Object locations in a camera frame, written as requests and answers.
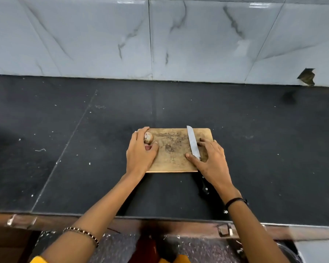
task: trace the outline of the backsplash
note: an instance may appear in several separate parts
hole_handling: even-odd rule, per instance
[[[329,86],[329,0],[0,0],[0,74]]]

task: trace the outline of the black countertop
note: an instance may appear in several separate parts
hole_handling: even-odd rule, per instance
[[[261,222],[329,226],[329,88],[275,85],[0,76],[0,212],[83,214],[145,125],[210,128]],[[188,173],[147,174],[118,216],[229,220]]]

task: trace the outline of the wooden cutting board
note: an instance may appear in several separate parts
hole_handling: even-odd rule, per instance
[[[153,142],[157,141],[160,148],[158,154],[147,172],[197,172],[197,168],[185,158],[185,153],[191,153],[188,131],[186,128],[150,128]],[[194,128],[196,141],[200,137],[213,141],[211,129]],[[198,147],[201,160],[208,159],[204,147]]]

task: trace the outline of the knife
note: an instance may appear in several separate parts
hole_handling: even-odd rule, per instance
[[[200,151],[198,150],[198,146],[197,146],[197,141],[195,138],[195,134],[194,134],[194,130],[191,126],[187,125],[187,130],[188,130],[188,137],[189,137],[189,143],[190,143],[190,148],[191,148],[191,152],[192,154],[198,158],[199,160],[201,160],[201,156],[200,156]],[[201,177],[201,182],[202,182],[202,191],[208,195],[209,191],[208,191],[208,186],[207,186],[207,181],[206,179],[202,176],[202,174],[198,171],[198,175],[200,175]]]

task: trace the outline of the yellow clothing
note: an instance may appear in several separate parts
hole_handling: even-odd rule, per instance
[[[31,263],[47,263],[42,257],[34,257]],[[169,263],[167,260],[161,258],[158,263]],[[189,258],[185,255],[178,255],[173,263],[190,263]]]

